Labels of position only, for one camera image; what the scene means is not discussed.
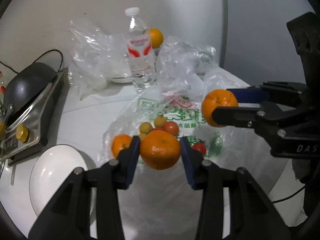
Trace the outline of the green printed plastic bag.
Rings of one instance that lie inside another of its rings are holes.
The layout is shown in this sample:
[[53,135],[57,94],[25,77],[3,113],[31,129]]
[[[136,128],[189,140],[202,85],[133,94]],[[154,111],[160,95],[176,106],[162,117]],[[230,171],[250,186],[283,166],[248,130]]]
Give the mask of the green printed plastic bag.
[[133,99],[103,136],[99,165],[115,158],[140,135],[140,156],[133,182],[119,192],[120,213],[129,239],[193,239],[202,193],[187,182],[180,139],[201,142],[204,157],[233,170],[249,170],[266,193],[272,190],[286,161],[271,157],[270,147],[252,130],[209,126],[198,98],[162,92],[155,87]]

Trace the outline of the clear plastic water bottle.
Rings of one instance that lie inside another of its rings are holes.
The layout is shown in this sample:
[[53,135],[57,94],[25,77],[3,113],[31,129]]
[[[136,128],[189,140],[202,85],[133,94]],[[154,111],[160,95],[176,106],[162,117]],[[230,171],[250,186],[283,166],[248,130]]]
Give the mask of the clear plastic water bottle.
[[156,68],[150,29],[140,18],[139,12],[138,7],[125,9],[129,19],[125,40],[132,83],[140,93],[156,83]]

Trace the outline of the large orange mandarin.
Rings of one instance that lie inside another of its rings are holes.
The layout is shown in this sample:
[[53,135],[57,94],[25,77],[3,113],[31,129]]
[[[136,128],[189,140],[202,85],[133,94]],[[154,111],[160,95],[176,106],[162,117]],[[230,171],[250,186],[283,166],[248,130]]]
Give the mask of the large orange mandarin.
[[166,170],[173,167],[178,162],[180,154],[179,141],[166,131],[151,131],[140,143],[142,160],[154,170]]

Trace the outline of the crumpled clear plastic bag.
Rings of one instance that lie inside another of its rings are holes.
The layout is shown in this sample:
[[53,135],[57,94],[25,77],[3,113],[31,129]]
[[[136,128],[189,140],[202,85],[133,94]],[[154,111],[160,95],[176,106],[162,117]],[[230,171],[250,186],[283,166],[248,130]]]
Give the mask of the crumpled clear plastic bag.
[[157,55],[158,81],[171,91],[202,99],[215,89],[246,88],[249,84],[219,66],[216,50],[168,36]]

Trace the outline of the stainless steel gas stove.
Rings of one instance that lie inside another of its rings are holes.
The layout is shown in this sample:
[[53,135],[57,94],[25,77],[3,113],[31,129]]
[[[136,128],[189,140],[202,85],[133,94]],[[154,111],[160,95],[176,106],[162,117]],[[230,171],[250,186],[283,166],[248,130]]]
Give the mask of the stainless steel gas stove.
[[[67,70],[58,72],[53,81],[48,83],[31,105],[5,130],[1,138],[1,161],[8,160],[9,165],[13,165],[40,152],[48,144],[48,129],[66,77]],[[28,129],[25,142],[16,137],[19,126]]]

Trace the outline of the white ceramic plate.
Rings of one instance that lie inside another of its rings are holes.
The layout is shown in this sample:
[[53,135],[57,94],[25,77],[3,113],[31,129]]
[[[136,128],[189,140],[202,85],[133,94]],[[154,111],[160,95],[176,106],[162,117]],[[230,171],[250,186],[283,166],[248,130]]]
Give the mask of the white ceramic plate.
[[41,154],[29,179],[29,197],[37,216],[77,167],[87,171],[96,168],[96,164],[86,153],[66,144],[52,146]]

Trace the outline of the brass stove knob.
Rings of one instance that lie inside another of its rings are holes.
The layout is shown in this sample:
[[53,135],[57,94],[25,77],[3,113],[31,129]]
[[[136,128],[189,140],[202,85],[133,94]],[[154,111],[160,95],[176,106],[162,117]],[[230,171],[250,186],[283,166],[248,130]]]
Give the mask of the brass stove knob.
[[23,124],[19,124],[16,128],[16,139],[25,143],[29,137],[29,129]]

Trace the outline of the orange behind bottle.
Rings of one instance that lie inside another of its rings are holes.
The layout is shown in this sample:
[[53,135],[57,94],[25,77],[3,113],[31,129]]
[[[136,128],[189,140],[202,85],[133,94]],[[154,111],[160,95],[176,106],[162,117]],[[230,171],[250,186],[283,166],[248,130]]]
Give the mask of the orange behind bottle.
[[150,38],[153,49],[159,48],[164,41],[163,34],[158,29],[150,29]]

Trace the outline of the red cherry tomato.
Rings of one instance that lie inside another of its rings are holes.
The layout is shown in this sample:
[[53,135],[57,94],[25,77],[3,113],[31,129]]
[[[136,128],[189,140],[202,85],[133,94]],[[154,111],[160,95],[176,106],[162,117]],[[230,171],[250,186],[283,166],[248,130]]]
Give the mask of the red cherry tomato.
[[197,150],[201,153],[202,156],[205,156],[207,153],[207,149],[204,143],[198,142],[193,144],[193,146],[191,147],[193,150]]
[[173,121],[167,121],[164,126],[163,126],[163,129],[172,134],[173,136],[176,136],[179,134],[179,126],[178,124],[176,124],[175,122]]

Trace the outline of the black wok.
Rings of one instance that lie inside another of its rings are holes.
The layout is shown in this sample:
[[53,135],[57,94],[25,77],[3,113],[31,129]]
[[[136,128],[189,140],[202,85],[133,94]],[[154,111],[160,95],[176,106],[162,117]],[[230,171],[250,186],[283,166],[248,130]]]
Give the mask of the black wok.
[[15,112],[37,96],[54,78],[57,72],[49,65],[36,62],[17,74],[7,85],[3,106],[12,105]]

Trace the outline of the yellow cherry tomato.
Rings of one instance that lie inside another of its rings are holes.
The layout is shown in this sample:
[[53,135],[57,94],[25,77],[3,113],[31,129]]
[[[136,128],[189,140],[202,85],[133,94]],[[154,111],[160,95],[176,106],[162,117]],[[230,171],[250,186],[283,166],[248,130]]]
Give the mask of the yellow cherry tomato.
[[163,128],[166,122],[167,122],[167,119],[166,119],[166,117],[163,116],[163,115],[158,116],[158,117],[153,121],[154,126],[155,126],[156,128]]
[[139,131],[141,134],[148,134],[153,130],[153,126],[149,122],[143,122],[139,126]]
[[147,134],[145,134],[145,133],[140,133],[138,136],[139,136],[140,140],[143,140],[143,139],[146,138]]

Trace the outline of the small orange mandarin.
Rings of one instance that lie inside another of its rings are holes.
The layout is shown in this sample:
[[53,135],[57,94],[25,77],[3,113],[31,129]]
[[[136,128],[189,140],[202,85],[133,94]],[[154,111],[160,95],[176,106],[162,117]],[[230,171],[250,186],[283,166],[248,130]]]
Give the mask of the small orange mandarin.
[[120,134],[114,137],[111,146],[112,155],[117,158],[122,150],[129,148],[132,137],[127,134]]

